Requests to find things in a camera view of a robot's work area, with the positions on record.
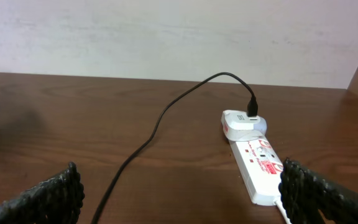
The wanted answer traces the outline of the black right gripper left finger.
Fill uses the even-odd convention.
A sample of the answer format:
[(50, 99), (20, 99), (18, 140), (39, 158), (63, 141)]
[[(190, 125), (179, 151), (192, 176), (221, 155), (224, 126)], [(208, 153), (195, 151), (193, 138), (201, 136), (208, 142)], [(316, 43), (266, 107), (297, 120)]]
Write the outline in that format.
[(0, 204), (0, 224), (76, 224), (85, 198), (76, 164)]

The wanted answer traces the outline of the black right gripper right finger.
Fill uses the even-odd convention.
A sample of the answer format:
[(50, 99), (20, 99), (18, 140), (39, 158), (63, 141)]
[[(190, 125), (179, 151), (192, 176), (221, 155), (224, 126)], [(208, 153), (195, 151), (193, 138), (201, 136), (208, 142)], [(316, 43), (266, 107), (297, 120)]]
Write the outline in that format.
[(358, 193), (285, 159), (278, 185), (278, 206), (288, 223), (358, 224)]

